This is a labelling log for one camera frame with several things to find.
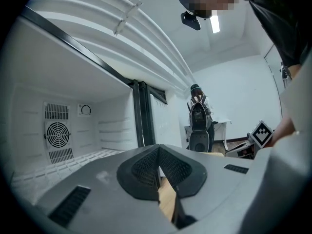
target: black head-mounted camera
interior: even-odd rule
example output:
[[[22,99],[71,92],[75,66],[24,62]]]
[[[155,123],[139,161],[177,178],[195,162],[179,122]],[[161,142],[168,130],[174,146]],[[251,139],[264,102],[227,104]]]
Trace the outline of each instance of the black head-mounted camera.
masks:
[[[208,19],[212,16],[211,10],[201,10],[197,7],[200,5],[195,2],[195,0],[179,0],[180,3],[190,12],[184,12],[181,14],[182,23],[195,29],[200,30],[200,23],[196,17]]]

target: person in black shirt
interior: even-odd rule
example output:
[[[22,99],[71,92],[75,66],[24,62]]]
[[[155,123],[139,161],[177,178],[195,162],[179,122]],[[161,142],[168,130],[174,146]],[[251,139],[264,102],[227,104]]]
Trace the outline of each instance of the person in black shirt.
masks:
[[[196,16],[209,18],[212,10],[228,9],[236,0],[179,0]],[[300,70],[311,49],[309,29],[310,0],[248,0],[264,30],[276,46],[292,78]],[[292,120],[284,116],[266,147],[295,131]]]

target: black slot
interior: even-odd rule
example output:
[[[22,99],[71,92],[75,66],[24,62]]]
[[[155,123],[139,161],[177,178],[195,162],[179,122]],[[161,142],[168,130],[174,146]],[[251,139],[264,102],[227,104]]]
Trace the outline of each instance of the black slot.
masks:
[[[49,218],[57,224],[67,227],[90,191],[89,188],[77,186],[49,215]]]
[[[248,168],[246,167],[241,167],[241,166],[234,166],[234,165],[226,165],[224,167],[225,169],[228,169],[228,170],[231,170],[231,171],[234,171],[234,172],[238,172],[238,173],[241,173],[241,174],[246,174],[248,172]]]

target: table leg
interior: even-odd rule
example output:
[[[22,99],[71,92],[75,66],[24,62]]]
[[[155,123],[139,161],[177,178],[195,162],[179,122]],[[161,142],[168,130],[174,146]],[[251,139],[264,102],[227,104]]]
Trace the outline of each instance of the table leg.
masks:
[[[223,136],[224,136],[224,140],[223,140],[223,144],[224,144],[224,147],[225,147],[225,150],[227,151],[229,148],[228,148],[228,145],[226,143],[226,122],[223,123]]]

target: black shirt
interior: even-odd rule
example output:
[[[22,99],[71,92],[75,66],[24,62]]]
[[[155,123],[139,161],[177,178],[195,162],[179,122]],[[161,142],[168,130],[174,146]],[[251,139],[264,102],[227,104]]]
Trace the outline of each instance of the black shirt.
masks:
[[[249,0],[286,67],[302,64],[311,48],[309,0]]]

